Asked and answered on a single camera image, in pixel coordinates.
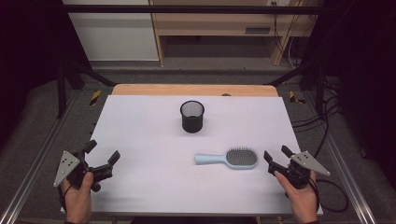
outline wrist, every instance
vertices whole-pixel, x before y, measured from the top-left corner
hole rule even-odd
[[[317,224],[318,217],[315,214],[314,216],[294,216],[296,223],[300,224]]]
[[[306,224],[320,224],[320,222],[318,220],[315,220],[315,221],[307,222]]]
[[[64,224],[88,224],[89,221],[84,221],[81,218],[66,217]]]

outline human hand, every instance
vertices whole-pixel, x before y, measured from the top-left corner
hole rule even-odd
[[[87,172],[82,180],[81,187],[70,188],[70,183],[64,180],[64,198],[66,201],[66,221],[73,223],[88,223],[91,217],[91,185],[93,183],[93,173]]]
[[[304,189],[296,189],[281,173],[275,171],[279,184],[283,187],[290,199],[291,211],[297,223],[308,223],[318,220],[317,196],[314,190],[307,185]],[[316,182],[315,172],[311,171],[311,179]]]

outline hairbrush handle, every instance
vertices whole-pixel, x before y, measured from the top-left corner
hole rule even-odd
[[[227,163],[225,155],[196,154],[195,164],[206,165],[215,163]]]

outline wooden shelf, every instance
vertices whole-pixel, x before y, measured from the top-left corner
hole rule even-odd
[[[266,6],[266,0],[150,0],[151,5]],[[291,7],[318,7],[319,0],[290,0]],[[170,35],[262,36],[273,65],[279,65],[290,37],[309,37],[315,21],[308,15],[152,14],[160,63]]]

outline hairbrush bristles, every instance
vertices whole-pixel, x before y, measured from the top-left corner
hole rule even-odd
[[[231,165],[254,165],[257,162],[257,153],[250,147],[236,147],[226,154],[227,162]]]

